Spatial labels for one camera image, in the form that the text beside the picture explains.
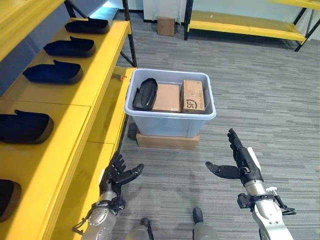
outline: cardboard base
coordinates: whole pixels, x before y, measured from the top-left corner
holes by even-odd
[[[145,136],[139,131],[136,133],[136,140],[140,148],[193,150],[198,145],[199,139],[199,134],[195,137],[180,137]]]

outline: white wall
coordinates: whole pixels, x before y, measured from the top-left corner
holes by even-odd
[[[111,8],[123,9],[122,0],[108,0],[107,5]],[[130,10],[143,10],[143,0],[128,0]]]

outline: gray carpet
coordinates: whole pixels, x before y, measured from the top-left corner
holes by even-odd
[[[284,203],[296,208],[297,215],[284,217],[293,238],[319,240],[319,42],[308,41],[296,53],[294,43],[265,37],[193,32],[184,41],[181,26],[167,37],[141,14],[131,20],[138,67],[208,74],[217,116],[201,129],[194,151],[139,148],[127,137],[129,117],[121,152],[128,167],[145,168],[122,188],[127,208],[113,239],[124,240],[148,217],[156,240],[191,240],[198,206],[220,240],[258,240],[250,211],[237,204],[241,182],[218,178],[205,166],[234,164],[232,127],[254,149],[266,186],[277,186]],[[130,56],[128,43],[124,52]],[[118,63],[126,65],[122,57]]]

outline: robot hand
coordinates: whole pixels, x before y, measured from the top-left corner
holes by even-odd
[[[285,226],[282,215],[296,214],[294,208],[287,207],[280,199],[277,188],[266,188],[261,174],[261,166],[251,147],[243,147],[236,132],[231,128],[227,134],[236,166],[215,165],[207,161],[205,165],[216,176],[224,179],[240,179],[247,194],[238,195],[241,209],[250,208],[253,219],[259,226],[261,240],[293,240]]]
[[[125,171],[124,162],[123,156],[115,152],[99,183],[99,200],[91,205],[86,217],[72,228],[73,232],[82,235],[82,240],[111,240],[116,216],[126,207],[121,197],[121,186],[136,179],[144,169],[144,165],[139,164]],[[79,230],[87,220],[86,231]]]
[[[117,196],[121,195],[121,186],[135,180],[144,169],[143,164],[125,171],[126,165],[123,156],[117,151],[114,153],[109,166],[104,170],[102,179],[99,184],[100,196],[108,191],[109,185]]]

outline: yellow shelf frame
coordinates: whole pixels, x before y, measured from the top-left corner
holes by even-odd
[[[1,0],[0,61],[64,0]]]
[[[304,42],[293,23],[209,11],[192,11],[190,29],[246,34]]]
[[[118,78],[110,80],[56,221],[51,240],[81,239],[80,235],[71,231],[71,226],[86,216],[91,204],[99,198],[101,173],[118,149],[122,135],[126,116],[125,99],[134,70],[135,68],[132,67],[116,67],[114,70],[115,73],[125,75],[126,78],[123,82]]]
[[[319,0],[271,0],[275,4],[291,5],[306,9],[320,10]]]
[[[23,160],[26,159],[26,162],[35,161],[38,163],[37,166],[32,165],[34,167],[32,181],[24,183],[23,179],[19,180],[18,176],[15,178],[14,174],[16,173],[12,165],[9,163],[7,163],[6,168],[1,169],[2,172],[0,173],[3,173],[2,176],[8,176],[8,179],[11,180],[17,179],[17,182],[25,187],[25,193],[23,194],[23,198],[21,200],[21,203],[25,204],[19,205],[15,214],[10,220],[0,222],[0,239],[50,239],[70,182],[75,173],[98,109],[102,103],[103,97],[105,96],[105,92],[120,51],[128,34],[131,34],[129,21],[112,22],[110,25],[110,31],[105,35],[72,33],[72,36],[74,37],[93,39],[96,44],[96,53],[90,58],[52,58],[44,51],[41,51],[35,57],[29,67],[37,64],[50,63],[53,59],[71,63],[79,63],[84,71],[84,75],[78,83],[63,86],[33,83],[28,81],[23,75],[20,75],[4,95],[4,100],[0,101],[0,109],[4,108],[4,112],[9,110],[13,112],[14,108],[5,108],[5,105],[11,102],[25,104],[22,104],[21,106],[18,104],[17,107],[15,107],[22,111],[30,110],[34,112],[45,113],[48,110],[48,114],[50,116],[53,115],[53,117],[54,114],[58,114],[55,113],[58,110],[51,112],[51,107],[53,108],[53,106],[61,106],[66,108],[58,111],[60,114],[58,119],[62,119],[63,121],[66,121],[66,123],[63,125],[64,127],[55,128],[54,134],[63,136],[66,139],[71,138],[71,136],[66,135],[69,132],[68,128],[73,129],[73,124],[74,126],[77,126],[74,129],[73,136],[76,136],[76,138],[72,139],[72,145],[65,144],[64,138],[59,137],[59,141],[56,140],[51,142],[48,139],[45,143],[40,144],[39,146],[20,146],[20,148],[23,149],[21,152],[22,155],[24,154],[24,158],[22,158]],[[69,34],[62,29],[59,33],[57,33],[52,41],[68,38]],[[122,89],[121,91],[121,94],[123,95],[123,92],[127,91],[127,89]],[[72,112],[73,109],[77,108],[81,108],[82,111],[78,113]],[[123,119],[124,114],[119,122],[121,127],[124,123]],[[121,135],[121,131],[118,130],[117,134],[114,132],[114,129],[111,128],[109,132],[112,136],[116,136],[115,138],[119,143],[119,134]],[[15,148],[19,150],[18,146],[11,147],[12,149],[10,149],[9,145],[2,144],[1,147],[3,147],[2,151],[3,154],[5,154],[7,161],[12,160],[14,163],[13,160],[17,156],[20,157],[19,154],[17,155],[17,151],[15,150]],[[54,156],[56,156],[55,154],[48,154],[51,152],[59,153],[59,151],[61,151],[60,149],[63,149],[62,152],[66,152],[68,154],[65,154],[59,159],[54,158]],[[3,158],[0,159],[1,166],[3,165],[4,161],[5,160],[3,160]],[[56,161],[59,162],[59,166],[61,168],[51,172],[51,168],[53,170],[56,169]],[[20,170],[20,174],[24,173],[22,168],[18,169]],[[46,187],[47,178],[50,178],[50,187]],[[37,201],[32,200],[41,195],[41,191],[45,191],[46,193],[46,197],[40,198],[41,205],[46,206],[46,208],[39,208],[38,204],[36,204]],[[26,218],[25,212],[30,211],[32,211],[32,214],[29,215],[29,218]]]

